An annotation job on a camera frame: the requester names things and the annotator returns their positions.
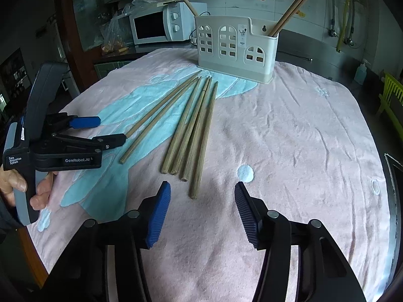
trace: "wooden chopstick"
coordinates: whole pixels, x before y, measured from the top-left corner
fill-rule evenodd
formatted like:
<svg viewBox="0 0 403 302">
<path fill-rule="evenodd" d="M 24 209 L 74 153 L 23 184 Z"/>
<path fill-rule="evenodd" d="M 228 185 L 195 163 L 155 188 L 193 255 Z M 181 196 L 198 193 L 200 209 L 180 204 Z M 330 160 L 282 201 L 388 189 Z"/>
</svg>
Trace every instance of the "wooden chopstick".
<svg viewBox="0 0 403 302">
<path fill-rule="evenodd" d="M 160 109 L 160 107 L 162 107 L 172 96 L 174 96 L 180 89 L 182 89 L 183 87 L 185 87 L 187 84 L 189 84 L 191 81 L 193 81 L 196 76 L 201 72 L 201 70 L 199 70 L 198 72 L 195 72 L 190 78 L 188 78 L 187 80 L 185 80 L 181 85 L 179 85 L 176 88 L 173 88 L 170 92 L 168 92 L 165 96 L 162 97 L 161 101 L 154 107 L 152 108 L 144 117 L 142 117 L 142 119 L 140 119 L 127 133 L 126 133 L 126 137 L 129 138 L 130 136 L 132 136 L 136 130 L 138 130 L 140 128 L 140 126 L 142 124 L 144 124 L 152 115 L 154 115 L 154 113 Z"/>
<path fill-rule="evenodd" d="M 210 77 L 210 80 L 207 84 L 206 92 L 204 93 L 203 102 L 201 103 L 199 114 L 197 115 L 195 128 L 194 128 L 193 134 L 192 134 L 192 140 L 190 142 L 189 153 L 187 154 L 185 167 L 183 168 L 183 173 L 181 176 L 182 181 L 188 181 L 190 172 L 192 171 L 192 168 L 193 168 L 194 160 L 197 155 L 198 143 L 199 143 L 200 136 L 202 134 L 202 125 L 203 125 L 203 121 L 204 121 L 204 115 L 206 114 L 206 111 L 207 111 L 207 100 L 208 100 L 208 95 L 209 95 L 208 91 L 210 89 L 211 79 L 212 78 Z"/>
<path fill-rule="evenodd" d="M 185 130 L 186 119 L 189 114 L 190 108 L 193 104 L 193 100 L 195 99 L 196 92 L 199 88 L 201 81 L 202 81 L 202 78 L 199 77 L 197 84 L 196 84 L 195 88 L 193 89 L 193 92 L 190 95 L 189 100 L 187 101 L 186 107 L 179 120 L 178 126 L 176 127 L 175 134 L 172 137 L 172 141 L 169 145 L 168 152 L 166 153 L 164 163 L 162 164 L 161 173 L 168 173 L 169 168 L 171 167 L 172 159 L 175 156 L 179 143 L 181 142 L 181 139 L 183 136 L 183 131 Z"/>
<path fill-rule="evenodd" d="M 299 5 L 297 5 L 297 7 L 295 8 L 295 10 L 299 10 L 301 8 L 301 6 L 306 2 L 306 0 L 302 0 Z M 275 34 L 273 35 L 273 37 L 276 37 L 277 34 L 283 29 L 283 27 L 286 25 L 286 23 L 289 22 L 289 20 L 293 17 L 294 14 L 291 14 L 279 27 L 279 29 L 276 30 Z"/>
<path fill-rule="evenodd" d="M 183 93 L 186 92 L 186 90 L 193 84 L 195 81 L 192 80 L 190 83 L 188 83 L 185 87 L 182 88 L 178 92 L 177 95 L 174 96 L 172 100 L 168 102 L 168 104 L 158 113 L 158 115 L 155 116 L 155 118 L 147 125 L 147 127 L 136 137 L 136 139 L 133 141 L 133 143 L 130 145 L 130 147 L 127 149 L 127 151 L 122 155 L 122 157 L 119 160 L 120 164 L 124 164 L 127 160 L 127 158 L 132 154 L 134 149 L 138 147 L 142 139 L 148 134 L 148 132 L 154 127 L 154 125 L 161 119 L 161 117 L 172 107 L 172 105 L 182 96 Z"/>
<path fill-rule="evenodd" d="M 192 4 L 189 2 L 189 0 L 183 0 L 183 2 L 185 2 L 185 4 L 187 5 L 187 7 L 190 9 L 190 11 L 192 11 L 192 14 L 195 16 L 195 17 L 198 17 L 198 13 L 197 13 L 197 11 L 196 11 L 196 9 L 192 6 Z"/>
<path fill-rule="evenodd" d="M 287 9 L 285 14 L 283 14 L 283 17 L 277 22 L 277 24 L 272 28 L 272 30 L 269 32 L 269 36 L 275 37 L 275 33 L 279 28 L 282 28 L 284 21 L 291 15 L 293 15 L 296 11 L 296 8 L 298 7 L 299 3 L 302 0 L 294 0 L 293 4 Z"/>
<path fill-rule="evenodd" d="M 202 179 L 201 175 L 203 172 L 204 157 L 206 155 L 208 133 L 210 131 L 211 118 L 213 116 L 213 109 L 214 109 L 214 102 L 216 100 L 217 87 L 218 87 L 218 82 L 216 82 L 214 84 L 213 93 L 211 95 L 210 104 L 208 106 L 206 124 L 204 126 L 203 138 L 201 139 L 201 144 L 200 144 L 199 159 L 197 159 L 195 175 L 194 175 L 194 178 L 192 181 L 192 186 L 191 186 L 191 189 L 189 192 L 189 196 L 191 199 L 197 198 L 197 193 L 198 193 L 199 187 L 200 187 L 200 181 Z"/>
<path fill-rule="evenodd" d="M 185 153 L 186 153 L 187 144 L 189 143 L 189 139 L 190 139 L 190 136 L 192 134 L 193 127 L 194 127 L 194 125 L 196 123 L 197 115 L 199 114 L 199 111 L 200 111 L 200 106 L 202 105 L 202 101 L 203 101 L 207 86 L 209 86 L 210 82 L 211 82 L 211 77 L 207 77 L 206 82 L 204 83 L 203 89 L 202 89 L 202 91 L 200 93 L 199 99 L 197 101 L 196 107 L 195 107 L 195 109 L 193 111 L 192 117 L 190 118 L 189 123 L 187 125 L 185 135 L 183 135 L 182 143 L 181 143 L 181 146 L 179 147 L 177 157 L 176 157 L 175 162 L 174 162 L 174 164 L 173 164 L 173 166 L 171 168 L 170 173 L 172 175 L 176 175 L 178 173 L 178 171 L 179 171 L 179 168 L 180 168 L 181 163 L 182 163 L 182 159 L 183 159 L 183 157 L 185 156 Z"/>
</svg>

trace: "microwave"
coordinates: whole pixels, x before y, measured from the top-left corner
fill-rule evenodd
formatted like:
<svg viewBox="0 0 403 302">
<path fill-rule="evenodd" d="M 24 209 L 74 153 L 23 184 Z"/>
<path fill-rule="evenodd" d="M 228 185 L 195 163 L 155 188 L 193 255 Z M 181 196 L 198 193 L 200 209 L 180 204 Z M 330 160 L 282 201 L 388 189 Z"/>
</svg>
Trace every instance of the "microwave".
<svg viewBox="0 0 403 302">
<path fill-rule="evenodd" d="M 207 11 L 207 4 L 193 2 L 198 14 Z M 184 2 L 165 4 L 129 15 L 134 44 L 189 40 L 195 30 L 195 18 Z"/>
</svg>

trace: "sticker label on holder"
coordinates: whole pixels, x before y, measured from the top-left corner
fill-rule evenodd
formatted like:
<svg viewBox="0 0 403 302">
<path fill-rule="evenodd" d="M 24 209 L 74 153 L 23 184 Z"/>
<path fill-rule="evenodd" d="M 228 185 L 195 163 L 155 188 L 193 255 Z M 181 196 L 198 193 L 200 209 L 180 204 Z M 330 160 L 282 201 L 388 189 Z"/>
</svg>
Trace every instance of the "sticker label on holder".
<svg viewBox="0 0 403 302">
<path fill-rule="evenodd" d="M 237 41 L 239 47 L 246 47 L 246 35 L 247 35 L 246 25 L 238 24 Z"/>
</svg>

